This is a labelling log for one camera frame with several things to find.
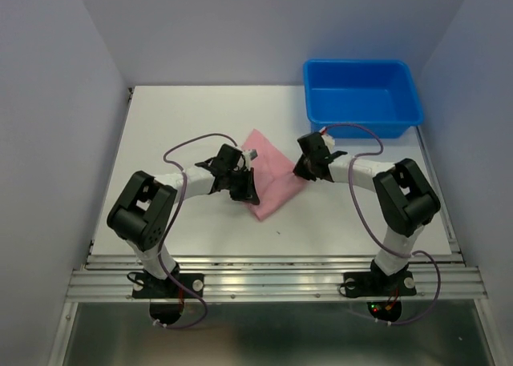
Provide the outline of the pink t-shirt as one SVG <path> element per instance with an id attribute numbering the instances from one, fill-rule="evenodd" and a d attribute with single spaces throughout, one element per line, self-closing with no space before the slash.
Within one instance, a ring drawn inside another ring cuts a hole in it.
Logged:
<path id="1" fill-rule="evenodd" d="M 258 130 L 252 130 L 243 148 L 257 152 L 252 168 L 260 203 L 248 208 L 262 222 L 303 191 L 307 181 L 295 176 L 295 164 Z"/>

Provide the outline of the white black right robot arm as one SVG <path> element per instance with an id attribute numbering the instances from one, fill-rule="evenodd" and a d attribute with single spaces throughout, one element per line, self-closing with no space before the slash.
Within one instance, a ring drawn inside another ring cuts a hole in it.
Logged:
<path id="1" fill-rule="evenodd" d="M 309 181 L 318 179 L 346 183 L 358 218 L 379 251 L 365 274 L 371 289 L 386 294 L 406 273 L 416 240 L 424 227 L 440 211 L 441 203 L 418 164 L 410 158 L 396 163 L 373 159 L 384 151 L 378 141 L 376 152 L 349 155 L 333 151 L 326 131 L 315 131 L 297 140 L 301 156 L 293 169 L 295 176 Z M 370 229 L 357 202 L 356 188 L 372 191 L 378 199 L 386 222 L 386 233 L 379 239 Z"/>

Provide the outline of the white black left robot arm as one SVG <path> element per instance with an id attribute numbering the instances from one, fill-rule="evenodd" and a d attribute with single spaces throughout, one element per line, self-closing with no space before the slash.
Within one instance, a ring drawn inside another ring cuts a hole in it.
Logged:
<path id="1" fill-rule="evenodd" d="M 252 167 L 257 156 L 254 149 L 224 144 L 216 156 L 177 173 L 152 176 L 137 171 L 128 180 L 107 216 L 107 226 L 132 248 L 159 296 L 172 296 L 178 289 L 178 263 L 164 246 L 176 212 L 187 199 L 221 191 L 233 201 L 258 205 Z"/>

